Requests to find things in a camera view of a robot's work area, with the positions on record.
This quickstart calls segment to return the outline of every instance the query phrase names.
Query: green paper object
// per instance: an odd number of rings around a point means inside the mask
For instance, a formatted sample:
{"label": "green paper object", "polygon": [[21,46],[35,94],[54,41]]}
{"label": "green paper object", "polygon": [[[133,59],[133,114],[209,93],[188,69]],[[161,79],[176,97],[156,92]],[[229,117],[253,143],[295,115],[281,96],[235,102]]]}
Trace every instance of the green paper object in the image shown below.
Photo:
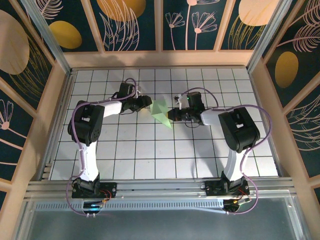
{"label": "green paper object", "polygon": [[171,120],[167,117],[169,109],[166,100],[154,100],[150,105],[151,116],[157,119],[160,123],[172,129]]}

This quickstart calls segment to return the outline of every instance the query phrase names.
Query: purple cable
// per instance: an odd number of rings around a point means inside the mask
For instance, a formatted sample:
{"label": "purple cable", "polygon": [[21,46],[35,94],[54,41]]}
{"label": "purple cable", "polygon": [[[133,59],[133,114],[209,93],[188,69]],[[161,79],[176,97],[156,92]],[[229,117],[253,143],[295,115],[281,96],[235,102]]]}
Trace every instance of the purple cable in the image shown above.
{"label": "purple cable", "polygon": [[77,210],[75,210],[71,204],[70,204],[70,201],[69,201],[69,196],[68,196],[68,191],[69,191],[69,185],[70,185],[70,182],[72,180],[72,178],[78,178],[81,176],[81,174],[84,172],[84,167],[85,167],[85,156],[84,156],[84,151],[83,151],[83,148],[81,146],[81,143],[79,141],[79,138],[77,136],[77,132],[76,132],[76,127],[75,127],[75,115],[76,115],[76,112],[79,108],[83,107],[83,106],[86,106],[86,105],[90,105],[90,104],[103,104],[103,103],[107,103],[107,102],[111,102],[111,101],[122,101],[122,100],[125,100],[125,99],[128,99],[128,98],[131,98],[133,96],[136,95],[137,93],[137,82],[136,80],[134,80],[133,78],[129,77],[125,80],[125,82],[127,82],[128,80],[132,80],[134,82],[134,91],[132,91],[131,94],[129,94],[128,96],[126,97],[121,97],[121,98],[108,98],[106,100],[102,100],[102,101],[93,101],[93,102],[83,102],[79,105],[77,105],[75,107],[75,109],[73,110],[72,112],[72,116],[71,116],[71,128],[72,128],[72,132],[73,132],[73,136],[74,136],[74,139],[75,139],[75,142],[78,144],[79,146],[79,151],[80,151],[80,161],[81,161],[81,171],[78,175],[76,176],[71,176],[68,180],[68,183],[66,185],[66,190],[65,190],[65,197],[66,197],[66,202],[68,204],[68,206],[71,208],[71,210],[73,212],[75,212],[76,214],[78,215],[81,215],[81,216],[93,216],[92,215],[87,215],[85,213],[81,213],[81,212],[78,212]]}
{"label": "purple cable", "polygon": [[216,103],[216,108],[219,107],[219,103],[218,103],[218,100],[217,100],[217,98],[215,97],[215,95],[213,95],[212,92],[210,92],[209,90],[205,89],[204,87],[193,87],[193,88],[191,88],[191,89],[188,89],[188,90],[185,91],[184,93],[182,93],[181,96],[185,95],[186,93],[188,93],[188,92],[191,91],[191,90],[196,90],[196,89],[202,89],[202,90],[207,91],[207,92],[214,98],[215,103]]}
{"label": "purple cable", "polygon": [[253,147],[248,148],[248,149],[244,152],[244,155],[243,155],[242,160],[241,160],[241,162],[240,162],[240,172],[241,172],[241,174],[242,174],[245,178],[247,178],[247,179],[252,183],[252,185],[254,186],[254,188],[255,188],[255,193],[256,193],[256,197],[255,197],[255,202],[254,202],[254,204],[252,205],[252,207],[250,207],[250,208],[249,208],[248,210],[246,210],[246,211],[233,212],[232,214],[234,214],[234,215],[246,214],[246,213],[250,212],[252,209],[254,209],[254,208],[256,207],[257,203],[258,203],[258,198],[259,198],[258,187],[257,187],[257,185],[254,183],[254,181],[253,181],[250,177],[248,177],[247,175],[245,175],[245,174],[243,173],[243,169],[242,169],[242,168],[243,168],[243,164],[244,164],[244,161],[245,161],[246,156],[249,155],[249,153],[250,153],[254,148],[258,147],[258,146],[261,145],[264,141],[266,141],[266,140],[270,137],[271,131],[272,131],[272,119],[271,119],[271,116],[269,115],[269,113],[268,113],[266,110],[264,110],[264,109],[263,109],[262,107],[260,107],[260,106],[255,106],[255,105],[251,105],[251,104],[244,104],[244,105],[239,105],[239,106],[230,107],[230,108],[227,108],[227,109],[216,109],[216,108],[213,108],[212,111],[216,111],[216,112],[229,112],[229,111],[231,111],[231,110],[234,110],[234,109],[237,109],[237,108],[243,108],[243,107],[245,107],[245,108],[255,108],[255,109],[258,109],[259,111],[263,112],[263,113],[267,116],[267,118],[268,118],[268,120],[269,120],[269,131],[268,131],[268,133],[266,134],[265,138],[262,139],[261,142],[257,143],[257,144],[254,145]]}

